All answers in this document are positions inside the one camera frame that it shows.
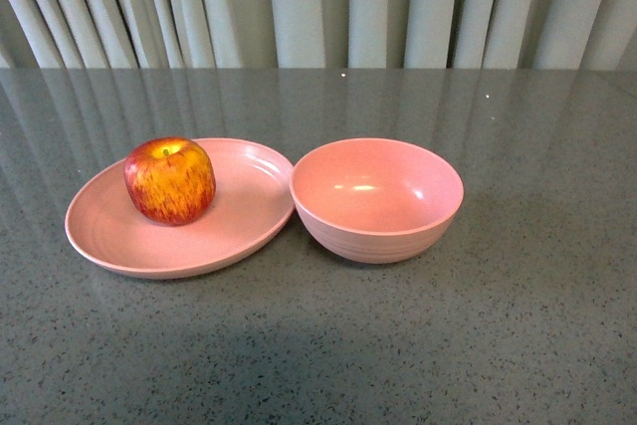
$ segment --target table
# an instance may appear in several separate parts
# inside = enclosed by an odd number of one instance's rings
[[[636,132],[631,73],[0,71],[0,422],[637,423]],[[88,262],[70,201],[169,134],[397,138],[465,199],[396,265],[296,213],[196,278]]]

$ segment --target bowl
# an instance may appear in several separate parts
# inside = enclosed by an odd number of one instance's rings
[[[352,261],[414,257],[445,233],[464,196],[437,154],[385,138],[335,141],[306,154],[290,178],[297,211],[324,247]]]

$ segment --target curtain fold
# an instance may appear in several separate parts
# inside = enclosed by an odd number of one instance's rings
[[[635,70],[637,0],[0,0],[0,68]]]

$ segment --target bowl rim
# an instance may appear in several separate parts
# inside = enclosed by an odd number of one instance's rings
[[[398,143],[398,144],[404,145],[406,147],[416,148],[416,149],[422,150],[425,153],[431,155],[434,158],[434,160],[438,161],[446,169],[448,169],[452,173],[452,176],[454,176],[458,180],[458,182],[460,184],[460,196],[458,198],[457,203],[450,210],[451,213],[446,214],[444,217],[442,217],[441,219],[439,219],[437,221],[433,221],[431,223],[427,223],[426,225],[419,226],[417,228],[403,229],[403,230],[397,230],[397,231],[373,231],[373,230],[349,228],[347,226],[342,226],[342,225],[336,224],[334,222],[324,220],[321,217],[317,216],[314,212],[310,211],[306,207],[306,205],[299,199],[299,196],[297,195],[297,192],[295,190],[295,178],[297,177],[297,173],[299,171],[300,165],[302,165],[302,163],[306,162],[308,157],[310,157],[311,155],[316,154],[318,151],[320,151],[322,149],[329,148],[329,147],[337,145],[339,143],[359,142],[359,141],[361,141],[361,142],[363,142],[363,141],[373,141],[373,142]],[[339,139],[339,140],[336,140],[336,141],[331,141],[329,143],[322,144],[321,146],[318,146],[317,148],[314,148],[311,151],[309,151],[306,154],[304,154],[301,157],[301,159],[299,159],[299,161],[296,162],[296,164],[294,165],[294,167],[292,169],[292,173],[290,174],[290,192],[292,194],[292,198],[293,198],[293,200],[295,202],[295,206],[297,207],[297,209],[299,209],[299,208],[303,209],[303,211],[306,214],[312,216],[315,220],[317,220],[317,221],[319,221],[319,222],[321,222],[321,223],[323,223],[323,224],[325,224],[325,225],[327,225],[329,227],[332,227],[332,228],[337,229],[339,231],[344,231],[344,232],[358,234],[358,235],[373,236],[373,237],[395,237],[395,236],[412,235],[412,234],[420,233],[420,232],[423,232],[423,231],[429,231],[429,230],[431,230],[431,229],[433,229],[433,228],[435,228],[435,227],[437,227],[437,226],[449,221],[451,218],[453,218],[456,215],[456,213],[460,209],[460,206],[462,205],[462,202],[463,202],[464,197],[465,197],[465,185],[464,185],[464,182],[462,180],[462,177],[460,176],[458,171],[456,171],[456,169],[451,165],[451,163],[449,163],[446,159],[444,159],[439,154],[434,153],[433,151],[431,151],[431,150],[429,150],[427,148],[424,148],[423,146],[419,146],[417,144],[410,143],[408,141],[403,141],[403,140],[400,140],[400,139],[374,137],[374,136],[362,136],[362,137],[345,138],[345,139]]]

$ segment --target white curtain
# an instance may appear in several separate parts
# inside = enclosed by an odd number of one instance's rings
[[[637,0],[0,0],[0,67],[637,70]]]

